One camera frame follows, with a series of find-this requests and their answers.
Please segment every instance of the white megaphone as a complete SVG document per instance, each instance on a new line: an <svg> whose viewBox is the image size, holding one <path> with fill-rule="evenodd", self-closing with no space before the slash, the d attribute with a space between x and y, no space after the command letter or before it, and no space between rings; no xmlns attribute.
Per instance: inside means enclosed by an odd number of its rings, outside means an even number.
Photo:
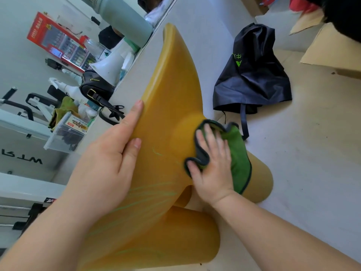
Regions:
<svg viewBox="0 0 361 271"><path fill-rule="evenodd" d="M108 57L97 63L91 63L90 66L100 77L112 86L116 86L120 80L120 73L126 55L127 51L123 47L117 47Z"/></svg>

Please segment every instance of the green cloth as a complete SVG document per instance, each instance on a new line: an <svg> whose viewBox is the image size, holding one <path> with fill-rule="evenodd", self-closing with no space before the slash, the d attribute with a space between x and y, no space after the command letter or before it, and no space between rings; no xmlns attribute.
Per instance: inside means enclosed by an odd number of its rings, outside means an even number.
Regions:
<svg viewBox="0 0 361 271"><path fill-rule="evenodd" d="M201 129L203 135L205 135L204 125L206 123L208 123L213 130L219 130L222 139L228 141L232 156L231 170L233 177L233 187L237 193L242 194L243 191L246 189L248 182L250 181L252 165L250 163L250 160L248 159L246 146L244 144L242 135L239 132L238 124L229 123L226 126L223 126L222 124L213 120L204 120L196 129ZM188 157L184 161L184 169L189 176L190 173L187 167L187 161L194 161L201 170L206 168L209 164L209 155L198 144L195 133L194 143L196 146L196 157Z"/></svg>
<svg viewBox="0 0 361 271"><path fill-rule="evenodd" d="M78 114L78 107L75 105L72 98L69 96L65 96L63 98L63 101L61 102L61 106L59 108L54 109L53 111L53 117L51 118L51 121L49 122L48 128L51 128L51 131L54 130L56 125L60 122L60 120L65 116L66 113L71 111L71 113L80 118Z"/></svg>

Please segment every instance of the fingernail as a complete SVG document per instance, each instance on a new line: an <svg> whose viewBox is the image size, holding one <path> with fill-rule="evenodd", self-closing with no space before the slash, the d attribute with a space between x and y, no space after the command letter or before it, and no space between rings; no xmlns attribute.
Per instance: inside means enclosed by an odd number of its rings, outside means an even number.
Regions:
<svg viewBox="0 0 361 271"><path fill-rule="evenodd" d="M134 146L136 148L140 148L141 145L142 145L142 140L141 139L139 139L139 138L134 139Z"/></svg>

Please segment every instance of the chair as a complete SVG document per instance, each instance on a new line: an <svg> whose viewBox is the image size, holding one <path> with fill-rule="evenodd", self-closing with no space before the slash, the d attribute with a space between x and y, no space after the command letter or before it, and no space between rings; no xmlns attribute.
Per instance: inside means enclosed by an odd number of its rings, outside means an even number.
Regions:
<svg viewBox="0 0 361 271"><path fill-rule="evenodd" d="M142 150L130 192L88 232L79 270L201 263L218 253L220 237L212 217L180 207L188 202L192 185L183 161L195 156L193 134L205 117L196 68L174 25L165 26L163 40L133 133L142 139ZM249 158L253 173L244 196L259 202L272 190L272 175L252 154Z"/></svg>

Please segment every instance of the plastic storage box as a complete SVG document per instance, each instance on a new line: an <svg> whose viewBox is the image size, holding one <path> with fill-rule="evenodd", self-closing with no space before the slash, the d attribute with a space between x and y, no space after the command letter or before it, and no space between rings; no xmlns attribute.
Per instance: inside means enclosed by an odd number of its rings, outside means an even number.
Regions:
<svg viewBox="0 0 361 271"><path fill-rule="evenodd" d="M44 149L72 153L76 150L87 131L87 123L75 117L69 111L56 125L53 134L44 145Z"/></svg>

